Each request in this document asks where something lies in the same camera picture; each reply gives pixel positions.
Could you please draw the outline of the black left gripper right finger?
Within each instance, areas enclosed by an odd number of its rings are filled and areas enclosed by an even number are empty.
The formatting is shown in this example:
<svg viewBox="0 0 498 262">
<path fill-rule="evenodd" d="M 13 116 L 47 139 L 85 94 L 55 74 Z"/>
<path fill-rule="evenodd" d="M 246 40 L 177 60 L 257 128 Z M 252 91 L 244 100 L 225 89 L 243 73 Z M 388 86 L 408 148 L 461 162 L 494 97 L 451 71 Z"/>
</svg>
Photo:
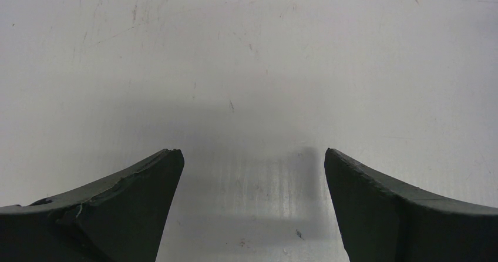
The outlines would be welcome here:
<svg viewBox="0 0 498 262">
<path fill-rule="evenodd" d="M 497 208 L 428 192 L 336 149 L 324 170 L 351 261 L 497 260 Z"/>
</svg>

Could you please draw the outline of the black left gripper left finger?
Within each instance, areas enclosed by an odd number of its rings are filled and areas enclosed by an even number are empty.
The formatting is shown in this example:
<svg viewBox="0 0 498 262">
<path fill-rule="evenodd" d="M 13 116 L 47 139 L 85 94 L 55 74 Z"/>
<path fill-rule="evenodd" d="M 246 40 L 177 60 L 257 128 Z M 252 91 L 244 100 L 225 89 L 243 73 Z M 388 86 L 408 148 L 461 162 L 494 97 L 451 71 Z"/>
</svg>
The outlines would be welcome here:
<svg viewBox="0 0 498 262">
<path fill-rule="evenodd" d="M 179 149 L 30 205 L 1 208 L 2 261 L 155 261 L 184 167 Z"/>
</svg>

